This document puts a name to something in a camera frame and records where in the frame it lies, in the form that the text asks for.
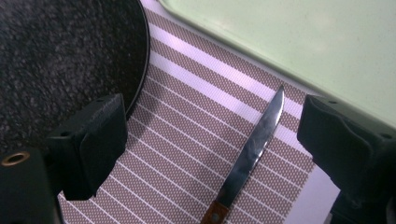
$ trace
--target knife blade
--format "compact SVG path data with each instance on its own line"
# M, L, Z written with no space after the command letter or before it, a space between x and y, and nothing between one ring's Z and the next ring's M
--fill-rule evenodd
M284 88L280 86L246 141L233 169L225 179L216 200L210 204L201 220L202 224L219 224L227 217L233 200L245 185L251 171L264 152L279 123L284 104Z

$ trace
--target wooden handle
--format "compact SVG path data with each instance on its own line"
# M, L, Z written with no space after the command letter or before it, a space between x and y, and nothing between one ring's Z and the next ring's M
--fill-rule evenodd
M210 207L206 210L206 213L201 220L201 224L223 223L229 211L230 210L226 206L213 201L213 203L210 204Z

